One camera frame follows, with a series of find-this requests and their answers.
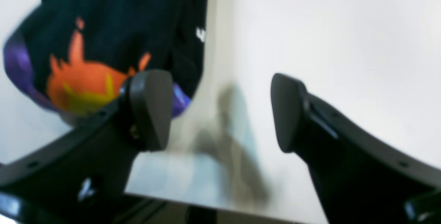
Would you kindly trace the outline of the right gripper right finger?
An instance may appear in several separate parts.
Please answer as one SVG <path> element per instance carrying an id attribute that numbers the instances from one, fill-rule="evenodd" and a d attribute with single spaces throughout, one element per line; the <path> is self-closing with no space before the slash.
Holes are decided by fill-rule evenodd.
<path id="1" fill-rule="evenodd" d="M 380 141 L 304 83 L 276 73 L 278 145 L 309 169 L 330 224 L 439 224 L 441 172 Z"/>

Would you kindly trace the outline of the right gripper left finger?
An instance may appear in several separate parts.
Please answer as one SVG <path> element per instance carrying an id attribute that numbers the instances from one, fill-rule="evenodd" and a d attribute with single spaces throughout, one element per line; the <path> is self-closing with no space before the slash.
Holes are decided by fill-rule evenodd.
<path id="1" fill-rule="evenodd" d="M 170 72 L 137 73 L 73 130 L 2 166 L 1 215 L 21 224 L 111 223 L 134 159 L 167 147 L 173 85 Z"/>

